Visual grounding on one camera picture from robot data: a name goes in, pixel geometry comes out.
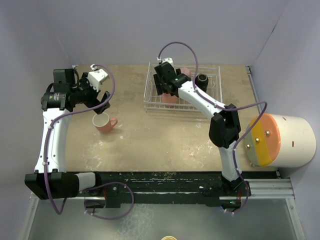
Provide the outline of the salmon pink cup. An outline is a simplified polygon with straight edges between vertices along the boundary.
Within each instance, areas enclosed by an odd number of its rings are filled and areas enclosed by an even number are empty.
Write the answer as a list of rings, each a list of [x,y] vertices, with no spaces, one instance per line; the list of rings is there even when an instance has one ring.
[[[175,104],[179,103],[179,98],[169,93],[163,93],[161,95],[161,102],[164,104],[166,108],[171,108],[174,107]]]

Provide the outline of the salmon pink mug with handle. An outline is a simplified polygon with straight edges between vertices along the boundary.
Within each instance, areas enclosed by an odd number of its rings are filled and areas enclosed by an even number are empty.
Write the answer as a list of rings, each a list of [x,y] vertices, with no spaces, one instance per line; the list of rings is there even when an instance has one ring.
[[[117,118],[111,118],[107,113],[95,114],[92,118],[95,128],[102,134],[109,133],[118,123]]]

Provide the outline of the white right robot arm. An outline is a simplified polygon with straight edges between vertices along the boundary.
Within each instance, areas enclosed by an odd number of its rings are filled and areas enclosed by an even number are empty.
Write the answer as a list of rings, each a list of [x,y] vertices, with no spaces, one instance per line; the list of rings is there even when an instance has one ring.
[[[240,190],[238,180],[242,174],[236,160],[236,143],[241,131],[236,107],[233,104],[227,106],[209,96],[168,61],[161,61],[154,70],[158,95],[169,94],[185,100],[210,120],[208,136],[219,149],[221,173],[226,180],[222,183],[222,190],[228,196],[235,195]]]

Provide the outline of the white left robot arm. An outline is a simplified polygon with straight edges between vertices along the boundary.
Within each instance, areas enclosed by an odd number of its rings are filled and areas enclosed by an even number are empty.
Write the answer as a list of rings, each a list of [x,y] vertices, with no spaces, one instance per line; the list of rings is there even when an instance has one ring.
[[[88,111],[102,114],[110,107],[114,94],[106,91],[98,100],[100,86],[110,74],[97,64],[90,72],[79,75],[75,68],[55,69],[40,103],[43,135],[34,172],[26,174],[25,185],[41,200],[73,198],[86,190],[91,196],[103,191],[103,184],[94,172],[69,173],[66,165],[67,133],[74,108],[84,104]]]

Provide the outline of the light pink mug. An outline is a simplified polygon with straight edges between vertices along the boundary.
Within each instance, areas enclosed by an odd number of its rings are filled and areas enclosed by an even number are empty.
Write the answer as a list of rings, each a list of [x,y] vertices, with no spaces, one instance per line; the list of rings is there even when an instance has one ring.
[[[189,78],[191,77],[191,71],[187,68],[187,67],[181,67],[180,71],[182,74],[185,74],[186,76],[188,76]]]

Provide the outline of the black mug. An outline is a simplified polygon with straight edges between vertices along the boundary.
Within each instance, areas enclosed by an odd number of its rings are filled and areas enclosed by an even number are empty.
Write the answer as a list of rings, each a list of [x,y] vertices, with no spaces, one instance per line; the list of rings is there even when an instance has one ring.
[[[195,85],[200,88],[203,92],[207,92],[209,84],[209,78],[204,73],[199,73],[195,78]]]

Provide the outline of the cream cylinder with orange lid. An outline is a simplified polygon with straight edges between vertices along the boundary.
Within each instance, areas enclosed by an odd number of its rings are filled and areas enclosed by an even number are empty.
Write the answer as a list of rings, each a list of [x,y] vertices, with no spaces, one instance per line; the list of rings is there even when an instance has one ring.
[[[316,153],[316,136],[302,117],[265,113],[244,137],[249,161],[258,167],[298,168]]]

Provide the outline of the yellow round object at bottom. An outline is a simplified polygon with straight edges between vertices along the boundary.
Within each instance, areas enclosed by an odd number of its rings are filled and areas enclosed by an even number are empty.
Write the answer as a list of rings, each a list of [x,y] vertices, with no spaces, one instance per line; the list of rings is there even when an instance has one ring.
[[[176,237],[168,235],[168,236],[164,236],[161,240],[177,240]]]

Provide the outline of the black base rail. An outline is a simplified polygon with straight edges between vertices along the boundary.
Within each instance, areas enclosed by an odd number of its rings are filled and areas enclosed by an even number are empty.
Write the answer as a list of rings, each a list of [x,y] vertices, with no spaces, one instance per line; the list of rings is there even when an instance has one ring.
[[[230,184],[219,171],[100,171],[95,175],[96,189],[77,194],[96,200],[91,208],[131,203],[239,208],[241,200],[251,196],[248,181]]]

